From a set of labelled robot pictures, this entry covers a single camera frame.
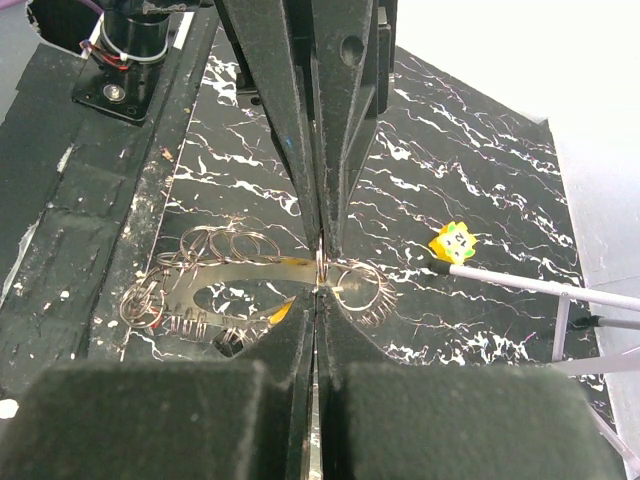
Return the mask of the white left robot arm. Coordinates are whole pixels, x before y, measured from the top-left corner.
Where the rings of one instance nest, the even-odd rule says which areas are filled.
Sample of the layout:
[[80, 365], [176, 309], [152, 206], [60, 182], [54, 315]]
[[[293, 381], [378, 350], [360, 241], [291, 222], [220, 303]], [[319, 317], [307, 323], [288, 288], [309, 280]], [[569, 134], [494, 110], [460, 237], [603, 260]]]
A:
[[[394, 1], [219, 1], [217, 15], [240, 71], [237, 92], [264, 110], [294, 186], [307, 245], [338, 258], [348, 205], [388, 105], [398, 5]], [[197, 1], [92, 1], [97, 40], [75, 101], [143, 121], [177, 41], [174, 14]]]

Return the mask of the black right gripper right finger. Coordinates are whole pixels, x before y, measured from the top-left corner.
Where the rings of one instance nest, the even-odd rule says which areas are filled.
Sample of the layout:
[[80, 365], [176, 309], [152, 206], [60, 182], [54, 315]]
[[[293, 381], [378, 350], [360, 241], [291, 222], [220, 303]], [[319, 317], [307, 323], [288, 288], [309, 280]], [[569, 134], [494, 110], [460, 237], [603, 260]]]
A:
[[582, 389], [536, 366], [391, 360], [317, 295], [327, 479], [617, 479]]

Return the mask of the metal key ring disc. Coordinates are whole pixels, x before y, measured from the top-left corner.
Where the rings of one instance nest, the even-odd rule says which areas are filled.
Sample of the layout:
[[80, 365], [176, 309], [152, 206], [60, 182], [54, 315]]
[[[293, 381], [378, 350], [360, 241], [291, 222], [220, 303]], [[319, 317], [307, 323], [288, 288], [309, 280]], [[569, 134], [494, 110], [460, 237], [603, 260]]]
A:
[[[332, 261], [323, 248], [313, 258], [281, 252], [267, 235], [238, 228], [196, 226], [173, 251], [157, 254], [153, 267], [133, 282], [119, 305], [121, 319], [148, 334], [213, 343], [225, 330], [244, 345], [275, 325], [268, 316], [303, 289], [328, 289], [351, 321], [380, 325], [395, 309], [393, 283], [358, 260]], [[152, 310], [162, 321], [147, 328]]]

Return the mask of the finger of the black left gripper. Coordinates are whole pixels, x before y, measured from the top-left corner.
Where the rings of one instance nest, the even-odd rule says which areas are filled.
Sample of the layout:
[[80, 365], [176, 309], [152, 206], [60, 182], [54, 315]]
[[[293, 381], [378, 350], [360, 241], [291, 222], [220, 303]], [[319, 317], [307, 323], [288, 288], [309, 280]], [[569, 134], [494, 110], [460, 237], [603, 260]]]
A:
[[289, 166], [308, 248], [318, 248], [320, 220], [304, 83], [294, 65], [283, 1], [218, 1], [216, 8], [236, 57], [244, 61], [270, 122], [281, 160]]
[[313, 1], [314, 168], [323, 249], [343, 254], [348, 207], [388, 106], [398, 3]]

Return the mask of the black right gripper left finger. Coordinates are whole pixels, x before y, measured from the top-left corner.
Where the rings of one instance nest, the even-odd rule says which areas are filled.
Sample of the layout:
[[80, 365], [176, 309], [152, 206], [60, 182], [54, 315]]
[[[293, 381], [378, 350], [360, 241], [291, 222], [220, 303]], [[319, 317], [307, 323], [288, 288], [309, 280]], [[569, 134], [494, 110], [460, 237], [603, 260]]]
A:
[[316, 297], [232, 359], [67, 364], [26, 391], [5, 479], [305, 479]]

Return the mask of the red tag key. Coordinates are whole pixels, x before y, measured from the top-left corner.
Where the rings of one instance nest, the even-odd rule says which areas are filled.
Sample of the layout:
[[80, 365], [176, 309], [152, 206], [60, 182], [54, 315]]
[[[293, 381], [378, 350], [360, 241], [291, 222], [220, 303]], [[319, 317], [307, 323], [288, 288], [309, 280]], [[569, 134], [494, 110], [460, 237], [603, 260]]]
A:
[[162, 321], [162, 311], [161, 310], [152, 310], [151, 311], [151, 320], [149, 321], [147, 328], [155, 329]]

